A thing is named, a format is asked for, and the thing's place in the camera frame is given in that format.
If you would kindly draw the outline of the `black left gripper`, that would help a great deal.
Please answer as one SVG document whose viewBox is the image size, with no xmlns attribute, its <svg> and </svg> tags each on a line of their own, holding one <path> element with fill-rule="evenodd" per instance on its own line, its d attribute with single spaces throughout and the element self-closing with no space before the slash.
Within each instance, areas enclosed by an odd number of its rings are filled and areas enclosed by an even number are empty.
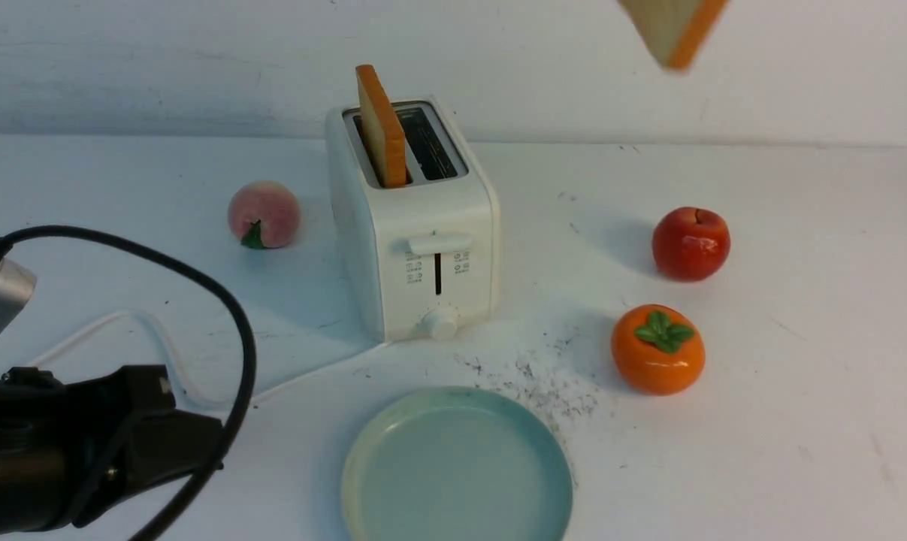
<svg viewBox="0 0 907 541">
<path fill-rule="evenodd" d="M 0 535 L 88 526 L 191 476 L 223 431 L 177 408 L 161 365 L 71 384 L 13 367 L 0 379 Z"/>
</svg>

